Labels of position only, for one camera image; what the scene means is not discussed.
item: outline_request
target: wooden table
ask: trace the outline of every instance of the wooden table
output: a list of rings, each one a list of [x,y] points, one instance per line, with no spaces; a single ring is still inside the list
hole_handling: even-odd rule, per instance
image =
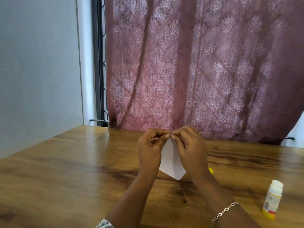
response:
[[[79,126],[0,160],[0,227],[95,228],[138,173],[141,135]],[[262,227],[304,227],[304,149],[207,145],[214,176]],[[272,179],[284,183],[276,221],[261,213]],[[211,218],[187,175],[159,172],[142,227],[210,227]]]

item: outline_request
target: person's left hand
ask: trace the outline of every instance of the person's left hand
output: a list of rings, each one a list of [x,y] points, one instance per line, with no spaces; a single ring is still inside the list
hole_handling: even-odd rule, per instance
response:
[[[150,128],[138,140],[139,171],[153,174],[155,177],[161,164],[163,145],[170,137],[164,129]]]

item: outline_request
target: pink curtain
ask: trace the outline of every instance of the pink curtain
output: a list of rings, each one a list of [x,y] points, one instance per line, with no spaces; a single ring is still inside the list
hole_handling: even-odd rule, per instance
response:
[[[109,126],[278,144],[304,110],[304,0],[106,0]]]

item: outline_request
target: hand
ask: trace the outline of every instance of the hand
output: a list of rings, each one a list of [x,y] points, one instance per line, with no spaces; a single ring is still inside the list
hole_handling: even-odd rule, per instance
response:
[[[161,151],[170,137],[169,133],[168,130],[151,128],[139,138],[139,172],[153,174],[156,177],[161,164]]]
[[[208,175],[207,146],[198,130],[184,126],[172,132],[181,164],[192,181]]]

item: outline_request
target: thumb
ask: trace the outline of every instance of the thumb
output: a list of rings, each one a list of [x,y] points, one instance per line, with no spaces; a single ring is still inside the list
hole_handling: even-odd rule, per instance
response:
[[[176,142],[179,156],[183,156],[185,154],[185,145],[183,140],[179,136],[176,135],[171,135],[171,136]]]
[[[163,145],[165,144],[165,142],[168,140],[168,138],[170,137],[170,134],[164,134],[163,136],[161,136],[156,142],[155,145],[159,146],[160,148],[163,148]]]

